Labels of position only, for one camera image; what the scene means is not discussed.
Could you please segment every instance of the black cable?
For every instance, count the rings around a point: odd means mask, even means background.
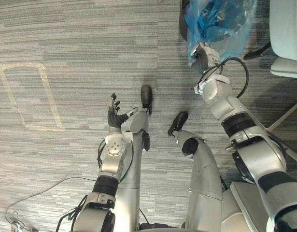
[[[101,147],[101,145],[105,142],[105,139],[103,139],[101,141],[101,143],[99,144],[99,147],[98,147],[98,157],[97,157],[97,161],[98,161],[98,166],[99,168],[101,168],[101,165],[102,165],[102,160],[101,160],[101,154],[106,146],[106,144],[103,145],[103,147]]]
[[[78,214],[81,212],[82,207],[84,206],[87,197],[88,197],[88,195],[85,195],[85,196],[83,197],[83,199],[81,200],[81,202],[78,204],[78,206],[77,206],[77,207],[75,208],[75,210],[73,211],[74,214],[71,214],[71,215],[69,215],[69,217],[68,217],[68,221],[71,221],[71,220],[72,220],[71,231],[73,231],[73,227],[74,227],[76,218],[77,218]]]
[[[125,173],[124,176],[120,179],[120,182],[122,182],[123,179],[126,177],[128,171],[129,171],[129,169],[130,169],[130,167],[131,167],[131,165],[132,165],[132,163],[133,163],[133,152],[134,152],[134,150],[133,150],[133,143],[132,143],[132,142],[131,142],[131,147],[132,147],[132,157],[131,157],[131,162],[130,162],[130,165],[129,165],[129,167],[128,167],[126,173]]]
[[[79,176],[73,176],[73,177],[65,178],[65,179],[63,179],[63,180],[57,182],[57,183],[54,184],[53,186],[47,188],[46,190],[43,190],[43,191],[41,191],[41,192],[39,192],[39,193],[30,195],[30,196],[28,196],[28,197],[25,197],[25,198],[23,198],[23,199],[21,199],[21,200],[15,202],[15,203],[9,205],[8,208],[7,208],[7,209],[5,210],[5,212],[4,212],[4,218],[6,219],[7,222],[9,222],[10,224],[12,224],[12,222],[10,222],[10,221],[8,220],[8,218],[7,218],[7,213],[8,213],[9,209],[10,209],[12,206],[14,206],[14,205],[16,205],[17,203],[20,203],[20,202],[22,202],[22,201],[25,201],[25,200],[27,200],[27,199],[29,199],[29,198],[36,197],[36,196],[38,196],[38,195],[40,195],[40,194],[42,194],[42,193],[45,193],[45,192],[51,190],[52,188],[56,187],[57,185],[61,184],[62,182],[66,181],[66,180],[74,179],[74,178],[77,178],[77,179],[84,179],[84,180],[89,180],[89,181],[96,181],[96,180],[93,180],[93,179],[89,179],[89,178],[85,178],[85,177],[79,177]]]
[[[207,78],[209,78],[219,67],[221,67],[219,74],[222,74],[223,71],[223,66],[230,60],[236,61],[238,63],[240,63],[244,70],[245,70],[245,74],[246,74],[246,81],[245,81],[245,85],[243,87],[243,89],[241,90],[241,92],[237,95],[237,98],[240,98],[244,92],[246,91],[247,87],[248,87],[248,83],[249,83],[249,71],[248,68],[246,66],[246,64],[239,58],[237,57],[229,57],[227,59],[225,59],[224,61],[222,61],[220,64],[217,64],[215,66],[210,67],[209,69],[207,69],[204,74],[201,76],[201,78],[199,79],[199,81],[197,82],[197,85],[202,81],[202,80],[206,80]],[[207,73],[209,73],[211,70],[215,69],[215,71],[211,72],[209,76],[205,77],[205,75]]]
[[[144,218],[145,218],[145,220],[146,220],[147,224],[149,224],[149,222],[148,222],[148,220],[147,220],[147,218],[146,218],[145,214],[144,214],[144,213],[143,213],[143,211],[141,210],[141,208],[139,208],[139,210],[140,210],[140,212],[143,214],[143,216],[144,216]]]
[[[56,232],[59,231],[59,227],[60,227],[60,224],[61,224],[62,220],[63,220],[65,217],[70,216],[71,214],[73,214],[73,211],[70,212],[70,213],[68,213],[68,214],[66,214],[66,215],[64,215],[64,216],[62,216],[62,217],[59,219],[58,224],[57,224],[57,227],[56,227]]]

